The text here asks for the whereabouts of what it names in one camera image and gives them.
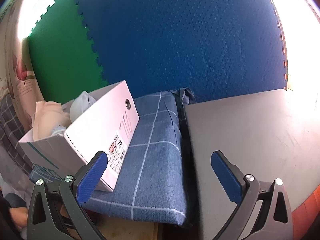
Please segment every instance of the metal grommet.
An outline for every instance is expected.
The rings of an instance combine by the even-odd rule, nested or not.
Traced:
[[[73,177],[71,175],[66,176],[64,179],[64,181],[66,181],[66,182],[70,182],[72,180],[73,180]]]
[[[125,100],[125,106],[128,108],[128,110],[130,110],[130,108],[131,108],[131,103],[130,103],[129,99],[126,99],[126,100]]]
[[[276,184],[279,185],[279,186],[282,186],[282,184],[283,184],[282,180],[279,179],[279,178],[275,179],[275,182],[276,182]]]
[[[245,178],[248,181],[253,181],[254,180],[254,176],[252,176],[251,174],[246,175]]]
[[[43,183],[43,180],[42,180],[42,179],[38,179],[37,182],[36,182],[37,186],[42,185],[42,183]]]

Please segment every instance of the blue foam mat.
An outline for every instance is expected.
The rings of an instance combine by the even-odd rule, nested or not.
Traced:
[[[270,0],[76,0],[104,78],[134,97],[190,87],[198,102],[286,86]]]

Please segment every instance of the dark cloth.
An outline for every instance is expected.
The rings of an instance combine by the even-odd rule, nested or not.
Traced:
[[[10,207],[27,207],[26,202],[15,193],[8,193],[5,200],[9,202]]]
[[[20,233],[11,220],[10,204],[0,195],[0,239],[22,240]]]

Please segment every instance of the white grid line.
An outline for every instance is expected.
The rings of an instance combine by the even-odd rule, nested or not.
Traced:
[[[101,203],[105,203],[105,204],[110,204],[110,205],[114,205],[114,206],[120,206],[120,207],[127,207],[127,208],[132,208],[131,205],[126,205],[126,204],[121,204],[121,203],[115,203],[115,202],[110,202],[110,201],[106,201],[106,200],[101,200],[101,199],[97,199],[97,198],[90,198],[94,201],[98,201]],[[137,208],[137,209],[145,209],[145,210],[157,210],[157,211],[171,211],[171,212],[176,212],[182,216],[184,216],[186,218],[186,215],[174,208],[162,208],[162,207],[142,207],[142,206],[133,206],[133,208]]]
[[[159,97],[160,95],[145,95],[143,97],[146,97],[146,96]],[[165,96],[162,96],[162,97],[172,97],[172,98],[174,98],[174,95],[165,95]]]
[[[163,113],[163,112],[171,112],[171,113],[173,113],[173,114],[177,117],[176,113],[175,113],[175,112],[173,112],[173,111],[171,111],[171,110],[162,110],[162,111],[159,111],[158,113]],[[155,114],[155,113],[151,113],[151,114],[143,114],[143,115],[140,115],[139,117],[144,117],[144,116],[152,115],[152,114]]]
[[[3,139],[3,137],[6,135],[6,133],[5,133],[5,131],[4,131],[4,133],[3,133],[3,135],[1,136],[1,138],[0,138],[0,141],[2,141],[2,139]]]
[[[20,126],[20,132],[21,132],[22,135],[24,135],[25,134],[24,128],[23,128],[23,130],[21,130],[21,128],[23,128],[23,125]]]
[[[33,174],[34,174],[34,173],[32,173],[32,175],[31,175],[31,179],[30,179],[31,181],[34,181],[34,180],[33,180]]]
[[[153,124],[152,124],[152,129],[151,129],[151,133],[150,133],[150,136],[149,136],[148,145],[147,145],[147,148],[146,148],[146,152],[145,152],[145,154],[144,154],[144,157],[143,157],[142,165],[141,165],[140,172],[139,172],[139,177],[138,177],[137,184],[136,184],[136,187],[135,187],[134,193],[133,193],[132,207],[131,207],[131,220],[133,220],[133,206],[134,206],[134,201],[135,201],[135,199],[136,199],[136,194],[137,194],[137,190],[138,190],[138,186],[139,186],[139,182],[140,182],[140,177],[141,177],[141,174],[142,174],[144,162],[145,162],[145,160],[146,160],[146,156],[147,156],[147,152],[148,152],[148,148],[149,148],[151,136],[152,136],[152,133],[153,133],[153,129],[154,129],[154,127],[155,127],[155,122],[156,122],[157,115],[158,115],[158,111],[159,111],[160,101],[161,101],[161,92],[160,92],[160,97],[159,97],[159,102],[158,102],[158,109],[157,109],[156,116],[155,116],[155,119],[154,119]]]
[[[41,178],[43,178],[43,179],[46,179],[42,174],[39,174],[38,172],[36,172],[36,171],[32,171],[32,175],[31,175],[31,178],[33,178],[33,174],[38,174]],[[50,182],[53,182],[52,180],[50,180],[49,178],[48,179],[46,179],[47,181],[46,181],[46,183],[48,183],[49,181]]]
[[[15,145],[15,147],[14,147],[15,149],[17,149],[18,144],[19,144],[19,141],[17,141],[17,143],[16,143],[16,145]]]
[[[15,124],[16,124],[16,127],[18,126],[18,124],[17,124],[17,121],[16,121],[16,119],[14,118],[13,119],[14,120],[14,122],[15,122]]]
[[[20,169],[23,169],[23,166],[22,166],[20,163],[18,163],[18,161],[17,161],[17,166],[18,166]]]
[[[12,131],[10,132],[9,136],[8,136],[8,139],[10,138],[10,136],[11,136],[15,131],[19,130],[20,127],[22,127],[22,125],[20,125],[20,126],[19,126],[18,128],[16,128],[16,129],[12,130]]]
[[[14,118],[15,118],[16,116],[17,116],[17,115],[13,116],[10,120],[6,121],[6,122],[4,123],[4,125],[3,125],[3,128],[5,127],[5,125],[6,125],[8,122],[14,120]]]
[[[16,154],[15,157],[14,157],[15,160],[16,160],[16,157],[17,157],[17,156],[20,156],[18,152],[17,152],[17,154]]]
[[[158,141],[158,142],[153,142],[153,143],[149,143],[149,144],[157,144],[157,143],[170,143],[170,144],[172,144],[174,147],[177,148],[177,150],[179,151],[179,153],[180,153],[180,155],[181,155],[180,149],[179,149],[178,146],[176,146],[173,142],[169,142],[169,141]],[[144,146],[144,145],[148,145],[148,143],[141,143],[141,144],[129,145],[129,148],[130,148],[130,147],[136,147],[136,146]]]
[[[6,102],[6,104],[7,104],[7,108],[4,110],[4,111],[2,111],[2,114],[4,113],[4,112],[6,112],[9,108],[10,108],[10,106],[12,106],[12,104],[9,106],[8,105],[8,95],[6,96],[6,98],[5,98],[5,102]]]
[[[6,101],[8,107],[13,106],[13,101],[12,100],[11,100],[11,105],[9,106],[8,97],[6,97],[5,101]]]

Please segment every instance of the box label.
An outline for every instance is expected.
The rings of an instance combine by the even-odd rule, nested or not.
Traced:
[[[127,153],[127,149],[128,149],[127,145],[121,138],[119,131],[117,131],[113,141],[110,144],[109,150],[107,152],[107,156],[108,156],[107,169],[109,169],[116,176],[119,175],[124,157]]]

